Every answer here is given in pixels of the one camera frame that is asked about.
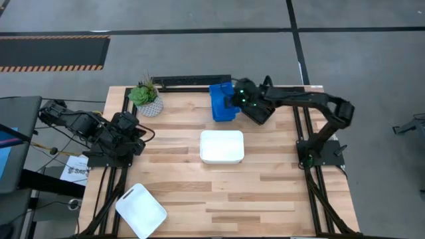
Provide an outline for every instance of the wooden table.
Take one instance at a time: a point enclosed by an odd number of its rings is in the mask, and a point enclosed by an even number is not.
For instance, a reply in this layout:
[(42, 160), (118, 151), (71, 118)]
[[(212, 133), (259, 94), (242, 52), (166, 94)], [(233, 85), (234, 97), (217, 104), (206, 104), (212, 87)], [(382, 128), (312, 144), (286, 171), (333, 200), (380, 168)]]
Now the wooden table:
[[(125, 88), (110, 88), (104, 110), (107, 120), (122, 110)], [(323, 88), (306, 86), (305, 90), (322, 92)], [(161, 97), (165, 106), (157, 117), (137, 115), (141, 124), (155, 130), (156, 137), (134, 158), (126, 183), (126, 190), (143, 184), (168, 213), (152, 236), (315, 235), (304, 174), (298, 169), (292, 107), (276, 109), (264, 125), (255, 124), (244, 114), (232, 122), (217, 123), (212, 119), (208, 93), (162, 93)], [(306, 130), (301, 108), (299, 113)], [(317, 110), (310, 110), (310, 114), (313, 129), (318, 131), (325, 119)], [(204, 164), (199, 157), (199, 140), (206, 129), (242, 131), (242, 162)], [(102, 172), (102, 168), (90, 172), (79, 218), (82, 230), (92, 220)], [(108, 174), (98, 208), (104, 202)], [(323, 174), (329, 202), (348, 226), (358, 230), (345, 176), (332, 166), (323, 167)], [(326, 231), (323, 209), (317, 204), (322, 231)], [(112, 230), (114, 209), (113, 205), (106, 232)], [(122, 219), (118, 236), (135, 237)]]

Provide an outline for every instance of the white container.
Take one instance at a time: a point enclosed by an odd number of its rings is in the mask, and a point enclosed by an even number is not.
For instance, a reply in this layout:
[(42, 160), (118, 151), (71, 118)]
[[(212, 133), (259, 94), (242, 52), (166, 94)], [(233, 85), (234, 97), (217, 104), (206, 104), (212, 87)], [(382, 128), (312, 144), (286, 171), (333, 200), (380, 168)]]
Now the white container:
[(167, 218), (167, 211), (140, 183), (130, 188), (115, 205), (138, 238), (145, 239)]
[(204, 163), (239, 163), (244, 158), (244, 135), (238, 130), (204, 130), (199, 149)]

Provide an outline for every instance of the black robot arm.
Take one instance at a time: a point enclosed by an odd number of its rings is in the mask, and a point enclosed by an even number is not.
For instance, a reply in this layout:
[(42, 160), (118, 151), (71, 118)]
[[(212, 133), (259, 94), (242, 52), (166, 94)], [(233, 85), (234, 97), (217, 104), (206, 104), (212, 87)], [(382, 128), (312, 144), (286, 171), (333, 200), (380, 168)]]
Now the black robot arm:
[(64, 126), (74, 135), (91, 143), (89, 167), (128, 167), (133, 155), (140, 155), (146, 131), (137, 128), (139, 120), (129, 112), (114, 114), (112, 121), (93, 112), (72, 111), (61, 100), (49, 100), (40, 109), (40, 120), (49, 126)]
[(285, 88), (273, 87), (272, 80), (266, 77), (264, 83), (256, 86), (249, 79), (238, 80), (231, 99), (233, 106), (238, 106), (243, 113), (258, 124), (263, 124), (280, 106), (298, 106), (318, 109), (326, 125), (319, 133), (313, 135), (303, 145), (300, 157), (303, 161), (309, 156), (320, 158), (326, 141), (338, 130), (351, 124), (354, 106), (341, 98), (319, 92), (294, 92)]

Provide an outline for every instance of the gray floor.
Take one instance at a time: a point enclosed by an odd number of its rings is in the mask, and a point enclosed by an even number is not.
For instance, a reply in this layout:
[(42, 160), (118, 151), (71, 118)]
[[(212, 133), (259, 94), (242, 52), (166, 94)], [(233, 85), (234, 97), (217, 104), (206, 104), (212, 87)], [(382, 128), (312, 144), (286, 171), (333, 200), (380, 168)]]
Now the gray floor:
[[(295, 0), (294, 9), (299, 27), (425, 25), (423, 1)], [(0, 18), (1, 32), (289, 26), (285, 1), (278, 0), (11, 0)], [(300, 37), (311, 83), (356, 106), (353, 125), (338, 137), (348, 144), (344, 155), (362, 232), (423, 238), (425, 202), (418, 191), (425, 188), (425, 148), (416, 132), (395, 136), (391, 127), (425, 112), (425, 32)], [(0, 96), (104, 100), (109, 86), (134, 85), (147, 71), (151, 76), (232, 74), (257, 82), (269, 74), (276, 84), (301, 84), (289, 33), (123, 35), (112, 37), (99, 72), (2, 73)], [(101, 110), (103, 104), (69, 106)], [(35, 141), (62, 147), (66, 138), (44, 129)], [(31, 151), (25, 167), (38, 169), (47, 161)], [(74, 226), (73, 220), (45, 222), (36, 238), (69, 236)]]

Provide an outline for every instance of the white patterned pot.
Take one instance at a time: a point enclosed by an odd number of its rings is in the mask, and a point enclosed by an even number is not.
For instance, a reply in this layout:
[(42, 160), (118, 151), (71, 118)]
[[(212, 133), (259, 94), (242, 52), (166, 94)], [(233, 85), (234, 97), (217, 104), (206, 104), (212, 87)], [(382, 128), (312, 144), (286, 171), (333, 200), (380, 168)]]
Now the white patterned pot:
[(139, 110), (139, 112), (144, 116), (154, 117), (161, 113), (163, 108), (164, 103), (162, 102), (162, 99), (157, 96), (152, 103), (138, 106), (137, 110)]

